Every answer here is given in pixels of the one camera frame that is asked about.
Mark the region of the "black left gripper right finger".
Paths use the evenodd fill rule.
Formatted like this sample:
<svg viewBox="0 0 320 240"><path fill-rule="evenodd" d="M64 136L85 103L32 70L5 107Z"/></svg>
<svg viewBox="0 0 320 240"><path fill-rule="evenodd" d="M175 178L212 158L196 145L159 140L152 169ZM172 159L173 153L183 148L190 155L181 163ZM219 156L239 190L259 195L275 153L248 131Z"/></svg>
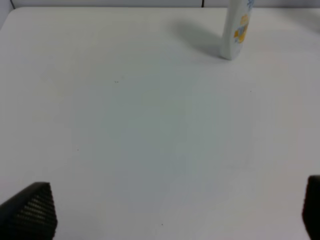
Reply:
<svg viewBox="0 0 320 240"><path fill-rule="evenodd" d="M311 175L305 190L302 220L311 240L320 240L320 176Z"/></svg>

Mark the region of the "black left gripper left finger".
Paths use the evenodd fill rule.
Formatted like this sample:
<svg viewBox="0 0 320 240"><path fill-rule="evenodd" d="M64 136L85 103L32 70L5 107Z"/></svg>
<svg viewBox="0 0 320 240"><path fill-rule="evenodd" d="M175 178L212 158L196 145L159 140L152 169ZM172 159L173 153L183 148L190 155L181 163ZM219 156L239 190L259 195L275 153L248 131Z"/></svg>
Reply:
<svg viewBox="0 0 320 240"><path fill-rule="evenodd" d="M48 182L34 182L0 205L2 240L52 240L57 226Z"/></svg>

